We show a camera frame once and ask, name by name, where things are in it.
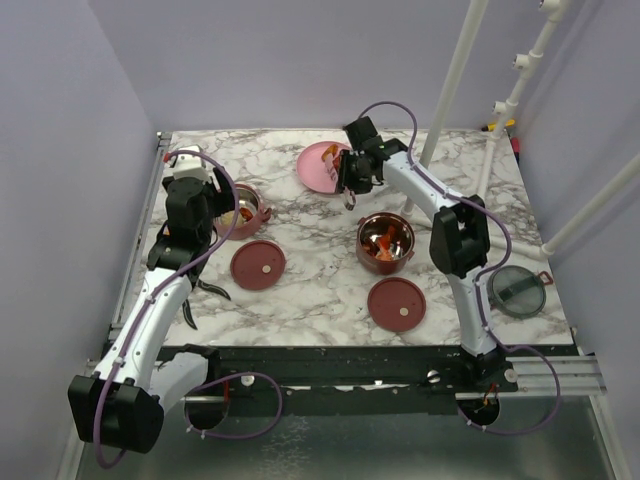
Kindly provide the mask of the pink food plate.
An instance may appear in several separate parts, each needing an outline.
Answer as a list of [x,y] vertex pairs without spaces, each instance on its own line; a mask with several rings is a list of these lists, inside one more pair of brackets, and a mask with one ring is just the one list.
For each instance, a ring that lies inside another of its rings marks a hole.
[[343,150],[349,147],[340,142],[321,141],[306,147],[298,156],[296,172],[300,181],[310,190],[321,194],[334,194],[334,184],[330,180],[321,161],[321,155],[326,148],[336,143]]

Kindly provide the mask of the dark red steel lunch pot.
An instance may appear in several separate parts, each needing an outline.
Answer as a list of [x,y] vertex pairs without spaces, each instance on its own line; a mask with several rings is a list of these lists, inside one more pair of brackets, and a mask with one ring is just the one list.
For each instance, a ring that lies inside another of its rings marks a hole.
[[[377,243],[390,246],[394,261],[375,258]],[[401,271],[414,256],[415,233],[401,216],[390,212],[378,212],[358,221],[356,233],[356,257],[365,269],[377,275],[392,275]]]

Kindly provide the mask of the white steamed bun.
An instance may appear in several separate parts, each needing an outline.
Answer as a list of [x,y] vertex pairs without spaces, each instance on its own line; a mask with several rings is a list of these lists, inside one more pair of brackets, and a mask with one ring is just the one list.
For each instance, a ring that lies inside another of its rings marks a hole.
[[223,226],[235,226],[237,224],[242,223],[242,216],[240,214],[237,215],[236,220],[234,220],[234,212],[227,212],[220,217],[220,224]]

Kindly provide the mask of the pink food tongs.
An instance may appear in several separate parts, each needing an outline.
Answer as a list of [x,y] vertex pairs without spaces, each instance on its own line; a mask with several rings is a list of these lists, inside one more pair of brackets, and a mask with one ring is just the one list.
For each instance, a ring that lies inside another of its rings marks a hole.
[[329,175],[330,180],[334,184],[334,193],[341,197],[344,207],[348,211],[352,211],[356,205],[355,195],[341,183],[341,180],[339,178],[342,151],[343,149],[340,148],[339,157],[336,158],[333,162],[321,161],[325,166],[325,170]]

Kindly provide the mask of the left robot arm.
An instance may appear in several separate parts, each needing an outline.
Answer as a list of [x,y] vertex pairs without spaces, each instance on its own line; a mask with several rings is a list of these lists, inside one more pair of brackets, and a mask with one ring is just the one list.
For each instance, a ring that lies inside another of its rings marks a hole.
[[68,399],[78,437],[95,446],[147,453],[166,414],[187,394],[206,395],[221,371],[186,350],[158,367],[168,329],[188,299],[208,258],[222,246],[214,221],[238,206],[233,180],[220,166],[213,177],[187,176],[167,184],[167,234],[148,254],[140,294],[123,329],[92,374],[75,376]]

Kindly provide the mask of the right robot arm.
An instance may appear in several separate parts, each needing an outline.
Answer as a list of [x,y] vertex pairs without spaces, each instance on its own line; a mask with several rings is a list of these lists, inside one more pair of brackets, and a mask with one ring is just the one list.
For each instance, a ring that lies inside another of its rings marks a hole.
[[467,389],[483,390],[494,381],[496,371],[488,359],[480,356],[498,348],[491,330],[486,283],[489,273],[506,262],[488,264],[487,221],[495,216],[481,198],[464,197],[447,187],[416,164],[404,149],[388,154],[381,144],[369,150],[339,152],[336,191],[346,196],[349,208],[357,195],[371,191],[374,179],[399,190],[430,219],[429,255],[452,289],[461,346],[474,357],[460,365],[459,378]]

